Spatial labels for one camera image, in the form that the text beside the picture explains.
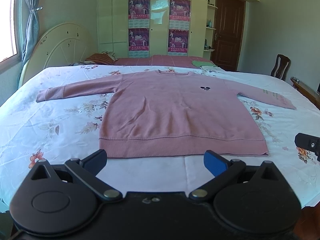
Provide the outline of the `pink knit sweater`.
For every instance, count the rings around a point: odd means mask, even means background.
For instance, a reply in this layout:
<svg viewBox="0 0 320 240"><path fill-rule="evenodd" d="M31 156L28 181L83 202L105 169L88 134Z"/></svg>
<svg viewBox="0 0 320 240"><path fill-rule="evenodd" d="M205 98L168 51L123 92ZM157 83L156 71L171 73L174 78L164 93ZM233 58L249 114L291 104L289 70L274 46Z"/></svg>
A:
<svg viewBox="0 0 320 240"><path fill-rule="evenodd" d="M110 158L174 157L212 150L264 155L267 144L244 96L293 109L284 96L201 74L138 72L71 83L39 92L37 102L111 93L99 129Z"/></svg>

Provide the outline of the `white floral bed sheet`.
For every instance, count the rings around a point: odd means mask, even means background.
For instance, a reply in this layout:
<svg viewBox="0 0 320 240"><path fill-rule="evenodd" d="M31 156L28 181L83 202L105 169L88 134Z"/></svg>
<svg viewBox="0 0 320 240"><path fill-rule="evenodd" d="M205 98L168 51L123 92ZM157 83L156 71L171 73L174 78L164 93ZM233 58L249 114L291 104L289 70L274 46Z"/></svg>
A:
<svg viewBox="0 0 320 240"><path fill-rule="evenodd" d="M269 105L244 96L240 102L251 113L267 144L264 155L228 155L248 165L270 160L281 170L302 206L319 203L319 162L314 154L295 146L295 136L319 136L319 110L288 83L267 75L207 72L163 66L51 67L25 83L1 106L1 200L9 204L37 161L62 164L82 159L99 147L99 129L111 93L37 102L39 92L71 83L138 72L201 74L275 92L289 99L293 109ZM121 192L183 191L212 179L203 154L174 157L110 158L99 178Z"/></svg>

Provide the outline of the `dark wooden side table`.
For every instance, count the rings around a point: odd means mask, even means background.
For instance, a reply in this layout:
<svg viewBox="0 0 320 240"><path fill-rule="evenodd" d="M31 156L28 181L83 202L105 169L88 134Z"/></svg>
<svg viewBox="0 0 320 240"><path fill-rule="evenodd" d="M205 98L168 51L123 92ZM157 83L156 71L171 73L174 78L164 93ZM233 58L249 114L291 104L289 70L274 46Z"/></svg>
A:
<svg viewBox="0 0 320 240"><path fill-rule="evenodd" d="M319 94L307 86L305 83L300 81L295 77L290 78L293 87L300 92L303 96L305 96L310 102L314 105L319 105Z"/></svg>

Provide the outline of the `dark wooden chair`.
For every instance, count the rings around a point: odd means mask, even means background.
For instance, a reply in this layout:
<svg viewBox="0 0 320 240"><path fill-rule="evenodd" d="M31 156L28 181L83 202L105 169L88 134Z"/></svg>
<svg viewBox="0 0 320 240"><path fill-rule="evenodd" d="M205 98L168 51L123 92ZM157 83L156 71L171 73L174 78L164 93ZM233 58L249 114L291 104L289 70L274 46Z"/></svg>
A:
<svg viewBox="0 0 320 240"><path fill-rule="evenodd" d="M285 81L290 66L291 60L283 54L278 54L271 76Z"/></svg>

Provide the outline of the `white folded garment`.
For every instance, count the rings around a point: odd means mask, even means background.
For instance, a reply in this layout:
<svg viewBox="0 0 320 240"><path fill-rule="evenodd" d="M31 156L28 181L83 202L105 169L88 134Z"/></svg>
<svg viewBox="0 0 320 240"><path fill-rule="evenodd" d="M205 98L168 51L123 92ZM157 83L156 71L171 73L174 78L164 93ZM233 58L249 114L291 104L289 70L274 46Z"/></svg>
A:
<svg viewBox="0 0 320 240"><path fill-rule="evenodd" d="M225 70L218 66L201 66L200 69L207 72L225 72Z"/></svg>

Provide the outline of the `green folded garment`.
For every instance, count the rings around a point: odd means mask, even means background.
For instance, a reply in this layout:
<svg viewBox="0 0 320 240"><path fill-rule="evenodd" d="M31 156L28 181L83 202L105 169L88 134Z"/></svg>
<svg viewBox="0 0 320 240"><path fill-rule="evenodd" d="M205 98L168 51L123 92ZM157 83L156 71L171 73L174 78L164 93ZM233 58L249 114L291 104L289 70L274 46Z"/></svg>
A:
<svg viewBox="0 0 320 240"><path fill-rule="evenodd" d="M197 67L197 68L214 68L217 67L216 64L212 62L207 62L207 61L192 61L192 65Z"/></svg>

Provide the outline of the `orange striped pillow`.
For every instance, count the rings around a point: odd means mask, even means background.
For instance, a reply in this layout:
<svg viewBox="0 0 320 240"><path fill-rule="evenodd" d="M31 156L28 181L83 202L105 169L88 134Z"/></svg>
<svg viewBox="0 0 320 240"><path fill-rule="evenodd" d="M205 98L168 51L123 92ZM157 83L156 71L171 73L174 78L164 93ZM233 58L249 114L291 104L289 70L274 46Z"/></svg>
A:
<svg viewBox="0 0 320 240"><path fill-rule="evenodd" d="M95 53L89 56L86 61L91 61L96 64L103 64L103 65L114 65L118 59L113 55L108 53Z"/></svg>

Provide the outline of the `white brown patterned pillow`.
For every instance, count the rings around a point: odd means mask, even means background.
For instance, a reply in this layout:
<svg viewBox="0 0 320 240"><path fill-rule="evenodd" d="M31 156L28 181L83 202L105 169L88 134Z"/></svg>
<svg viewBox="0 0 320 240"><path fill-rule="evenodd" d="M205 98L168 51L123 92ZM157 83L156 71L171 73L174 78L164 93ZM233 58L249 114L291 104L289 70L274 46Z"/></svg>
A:
<svg viewBox="0 0 320 240"><path fill-rule="evenodd" d="M115 53L113 51L103 51L102 54L107 55L110 57L113 61L117 61L118 58L116 57Z"/></svg>

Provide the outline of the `pink checked bed cover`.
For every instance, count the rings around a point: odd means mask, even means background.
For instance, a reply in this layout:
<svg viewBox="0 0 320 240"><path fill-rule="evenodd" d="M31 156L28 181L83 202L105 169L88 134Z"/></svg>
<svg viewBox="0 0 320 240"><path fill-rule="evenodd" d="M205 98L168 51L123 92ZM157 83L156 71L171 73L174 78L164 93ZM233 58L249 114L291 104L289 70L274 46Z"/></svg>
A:
<svg viewBox="0 0 320 240"><path fill-rule="evenodd" d="M192 65L192 61L207 61L203 57L196 56L169 56L153 55L149 58L119 58L114 66L165 66L165 67L182 67L197 68Z"/></svg>

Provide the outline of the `cream corner shelf unit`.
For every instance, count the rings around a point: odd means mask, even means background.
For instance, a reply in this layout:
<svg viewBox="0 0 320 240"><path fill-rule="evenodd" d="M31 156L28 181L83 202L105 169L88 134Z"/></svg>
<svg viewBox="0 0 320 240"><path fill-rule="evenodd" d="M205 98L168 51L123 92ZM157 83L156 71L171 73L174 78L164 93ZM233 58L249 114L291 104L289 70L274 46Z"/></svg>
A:
<svg viewBox="0 0 320 240"><path fill-rule="evenodd" d="M210 59L213 49L214 35L215 35L215 14L217 12L216 0L208 0L207 5L207 23L206 23L206 36L203 57Z"/></svg>

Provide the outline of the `cream round headboard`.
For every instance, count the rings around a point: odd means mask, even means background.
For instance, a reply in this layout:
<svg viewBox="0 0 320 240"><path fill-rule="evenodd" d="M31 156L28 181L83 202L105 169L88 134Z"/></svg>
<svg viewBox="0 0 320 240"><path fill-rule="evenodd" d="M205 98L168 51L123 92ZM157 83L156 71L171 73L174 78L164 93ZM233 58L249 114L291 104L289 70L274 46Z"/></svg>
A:
<svg viewBox="0 0 320 240"><path fill-rule="evenodd" d="M39 39L30 59L24 64L19 87L48 67L69 66L84 61L97 50L90 33L75 23L61 23Z"/></svg>

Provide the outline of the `lower right pink poster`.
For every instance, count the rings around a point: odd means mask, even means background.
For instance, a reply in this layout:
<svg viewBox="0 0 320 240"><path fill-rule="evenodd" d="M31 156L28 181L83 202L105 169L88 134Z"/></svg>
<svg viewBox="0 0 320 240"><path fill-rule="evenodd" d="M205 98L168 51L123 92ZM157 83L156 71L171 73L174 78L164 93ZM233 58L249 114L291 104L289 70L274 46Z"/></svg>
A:
<svg viewBox="0 0 320 240"><path fill-rule="evenodd" d="M188 53L189 31L169 29L168 53Z"/></svg>

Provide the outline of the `pink poster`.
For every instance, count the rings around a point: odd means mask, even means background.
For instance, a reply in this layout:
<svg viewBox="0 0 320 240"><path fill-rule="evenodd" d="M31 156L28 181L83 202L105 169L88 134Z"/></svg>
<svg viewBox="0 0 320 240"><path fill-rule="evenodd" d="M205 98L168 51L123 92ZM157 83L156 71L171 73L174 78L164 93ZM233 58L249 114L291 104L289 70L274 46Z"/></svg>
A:
<svg viewBox="0 0 320 240"><path fill-rule="evenodd" d="M170 0L169 20L190 21L191 0Z"/></svg>
<svg viewBox="0 0 320 240"><path fill-rule="evenodd" d="M129 0L129 20L148 20L150 18L150 0Z"/></svg>
<svg viewBox="0 0 320 240"><path fill-rule="evenodd" d="M129 29L129 52L149 51L149 28Z"/></svg>
<svg viewBox="0 0 320 240"><path fill-rule="evenodd" d="M169 29L168 53L188 53L189 31Z"/></svg>

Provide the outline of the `lower left pink poster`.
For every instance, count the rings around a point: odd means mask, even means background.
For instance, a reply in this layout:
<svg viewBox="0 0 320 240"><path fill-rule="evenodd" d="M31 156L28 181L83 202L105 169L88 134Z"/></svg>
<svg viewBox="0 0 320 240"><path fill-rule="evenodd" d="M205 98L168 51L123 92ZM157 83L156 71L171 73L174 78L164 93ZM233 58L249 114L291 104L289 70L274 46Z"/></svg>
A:
<svg viewBox="0 0 320 240"><path fill-rule="evenodd" d="M129 29L129 52L149 51L149 28Z"/></svg>

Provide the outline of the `dark brown wooden door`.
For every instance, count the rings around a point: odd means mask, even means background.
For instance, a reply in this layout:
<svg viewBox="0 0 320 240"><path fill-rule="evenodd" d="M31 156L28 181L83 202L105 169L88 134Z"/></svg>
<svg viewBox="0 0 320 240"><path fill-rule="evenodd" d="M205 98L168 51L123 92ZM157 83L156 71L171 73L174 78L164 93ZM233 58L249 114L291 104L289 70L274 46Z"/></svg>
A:
<svg viewBox="0 0 320 240"><path fill-rule="evenodd" d="M245 22L245 1L216 0L213 53L211 60L220 68L236 72Z"/></svg>

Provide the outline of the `cream glossy wardrobe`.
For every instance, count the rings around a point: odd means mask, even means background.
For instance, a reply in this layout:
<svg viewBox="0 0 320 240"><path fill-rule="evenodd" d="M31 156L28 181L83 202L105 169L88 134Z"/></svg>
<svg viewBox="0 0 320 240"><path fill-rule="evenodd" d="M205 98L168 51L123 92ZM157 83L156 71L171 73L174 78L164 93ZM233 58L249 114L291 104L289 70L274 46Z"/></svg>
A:
<svg viewBox="0 0 320 240"><path fill-rule="evenodd" d="M257 2L259 0L242 0ZM98 48L117 57L153 55L203 57L208 0L191 0L190 21L169 20L170 0L150 0L148 20L129 20L129 0L97 0ZM149 51L129 52L129 29L149 28ZM188 53L168 53L169 29L189 31Z"/></svg>

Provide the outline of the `upper right pink poster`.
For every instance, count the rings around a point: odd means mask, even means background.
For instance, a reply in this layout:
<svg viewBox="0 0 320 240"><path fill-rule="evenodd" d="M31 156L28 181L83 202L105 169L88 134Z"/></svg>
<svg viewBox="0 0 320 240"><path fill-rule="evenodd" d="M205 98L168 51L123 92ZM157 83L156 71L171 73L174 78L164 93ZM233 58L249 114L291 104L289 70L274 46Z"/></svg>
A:
<svg viewBox="0 0 320 240"><path fill-rule="evenodd" d="M190 21L191 0L170 0L169 20Z"/></svg>

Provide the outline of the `upper left pink poster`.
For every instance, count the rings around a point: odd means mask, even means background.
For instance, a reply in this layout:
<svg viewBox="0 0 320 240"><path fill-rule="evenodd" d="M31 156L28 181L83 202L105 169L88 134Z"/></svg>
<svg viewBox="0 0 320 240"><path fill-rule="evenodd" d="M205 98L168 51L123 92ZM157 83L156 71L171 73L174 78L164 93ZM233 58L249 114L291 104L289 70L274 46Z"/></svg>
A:
<svg viewBox="0 0 320 240"><path fill-rule="evenodd" d="M148 20L150 18L150 0L129 0L129 20Z"/></svg>

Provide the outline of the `light blue curtain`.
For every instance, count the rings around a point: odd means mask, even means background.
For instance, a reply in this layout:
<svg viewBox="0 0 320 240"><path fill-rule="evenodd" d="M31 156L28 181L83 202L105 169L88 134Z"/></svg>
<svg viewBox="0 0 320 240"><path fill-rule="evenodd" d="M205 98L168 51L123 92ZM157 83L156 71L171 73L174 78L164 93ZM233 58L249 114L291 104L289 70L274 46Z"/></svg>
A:
<svg viewBox="0 0 320 240"><path fill-rule="evenodd" d="M40 32L40 0L17 0L18 41L23 65L30 59Z"/></svg>

